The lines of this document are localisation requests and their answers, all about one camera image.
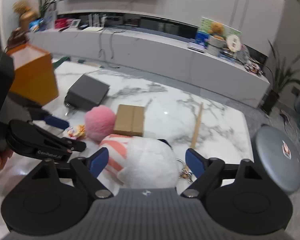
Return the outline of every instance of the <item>marble floor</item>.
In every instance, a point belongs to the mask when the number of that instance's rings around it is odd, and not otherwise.
[[[201,96],[203,98],[208,98],[211,100],[214,100],[216,102],[222,103],[224,105],[230,106],[232,108],[235,108],[245,115],[245,118],[247,120],[248,128],[249,128],[249,133],[250,137],[252,137],[256,131],[261,127],[262,124],[269,124],[272,125],[273,127],[276,127],[282,131],[285,131],[284,129],[284,124],[283,124],[283,119],[279,115],[280,109],[282,109],[282,106],[274,107],[272,113],[267,116],[263,111],[260,109],[254,109],[250,106],[247,106],[245,104],[242,104],[238,101],[235,101],[233,99],[227,98],[225,96],[222,96],[220,94],[211,92],[209,90],[184,83],[178,80],[174,80],[168,77],[160,76],[154,73],[149,73],[129,67],[123,67],[120,66],[120,68],[115,69],[116,71],[123,72],[126,74],[142,77],[147,80],[151,80],[154,82],[158,82],[164,85],[168,85],[171,87],[175,87],[184,91],[187,91],[189,93]],[[299,133],[299,129],[296,125],[296,122],[293,118],[293,116],[289,115],[289,121],[290,124],[287,124],[286,130],[288,133],[288,136],[290,139],[295,143],[297,146],[298,151],[300,152],[300,142],[297,139],[296,133]],[[290,199],[293,204],[293,216],[290,220],[290,223],[286,229],[286,231],[296,240],[300,240],[300,189],[292,194],[290,196]]]

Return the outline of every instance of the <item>red box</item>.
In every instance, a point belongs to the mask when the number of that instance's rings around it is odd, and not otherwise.
[[[67,27],[68,26],[67,20],[68,20],[68,18],[62,18],[62,19],[56,20],[54,23],[55,29]]]

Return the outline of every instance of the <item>black box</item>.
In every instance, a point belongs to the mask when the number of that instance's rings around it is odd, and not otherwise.
[[[84,74],[69,88],[65,104],[90,111],[93,107],[101,104],[109,88],[109,85]]]

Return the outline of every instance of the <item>white wall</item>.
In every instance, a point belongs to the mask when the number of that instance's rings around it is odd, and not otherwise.
[[[0,42],[2,49],[7,46],[11,32],[19,27],[19,16],[12,6],[18,0],[0,0]]]
[[[31,0],[37,8],[37,0]],[[242,30],[242,41],[268,55],[284,0],[65,0],[59,13],[109,11],[164,17],[198,26],[206,17]]]
[[[300,3],[296,0],[286,0],[282,21],[278,29],[278,35],[275,40],[278,45],[278,50],[283,58],[287,57],[287,63],[290,63],[298,54],[300,54]],[[267,65],[271,68],[273,57],[270,57]],[[294,69],[300,69],[300,61],[293,66]],[[283,92],[279,101],[285,105],[294,107],[295,96],[291,93],[293,86],[300,89],[297,84],[288,85]]]

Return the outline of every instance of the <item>orange box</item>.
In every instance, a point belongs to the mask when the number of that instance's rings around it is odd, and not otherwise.
[[[16,74],[11,92],[42,106],[58,97],[58,86],[49,52],[26,43],[7,51],[7,54],[13,58]]]

